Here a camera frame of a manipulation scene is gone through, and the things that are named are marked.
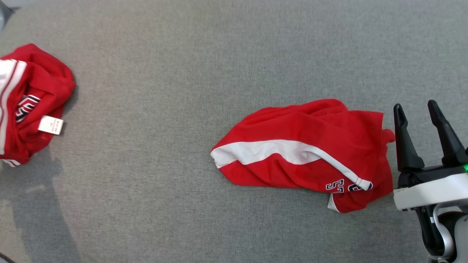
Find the printed number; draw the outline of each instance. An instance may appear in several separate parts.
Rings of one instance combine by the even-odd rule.
[[[369,190],[372,189],[372,187],[374,187],[374,185],[371,183],[369,185]],[[357,186],[355,183],[348,186],[348,191],[349,192],[354,192],[354,191],[359,191],[359,190],[362,190],[362,188],[360,188],[359,186]]]
[[[341,179],[341,180],[338,180],[336,182],[333,182],[333,183],[329,183],[327,185],[325,185],[325,189],[327,190],[332,190],[332,189],[335,189],[337,188],[338,191],[336,192],[333,192],[332,194],[335,194],[335,193],[344,193],[344,179]]]
[[[18,104],[18,108],[16,109],[16,122],[18,123],[24,120],[28,113],[30,113],[36,107],[39,101],[41,101],[41,99],[33,95],[23,96],[23,99]]]

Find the white tag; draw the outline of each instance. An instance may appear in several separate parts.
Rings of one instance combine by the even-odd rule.
[[[59,135],[62,131],[63,120],[51,116],[42,116],[38,130]]]

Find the gray fabric surface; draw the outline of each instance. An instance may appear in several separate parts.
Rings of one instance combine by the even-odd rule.
[[[0,171],[0,251],[18,262],[426,262],[392,195],[232,185],[211,148],[247,114],[333,97],[401,103],[427,165],[435,99],[468,142],[468,4],[385,0],[57,0],[13,15],[0,54],[35,43],[77,88],[63,136]],[[398,177],[394,145],[388,158]]]

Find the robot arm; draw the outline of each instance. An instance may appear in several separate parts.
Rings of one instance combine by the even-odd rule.
[[[401,174],[394,201],[398,210],[416,211],[423,242],[432,259],[468,262],[467,214],[438,215],[444,207],[468,208],[468,149],[465,150],[437,103],[429,101],[428,108],[444,152],[442,165],[424,167],[408,134],[403,108],[395,105],[396,153]]]

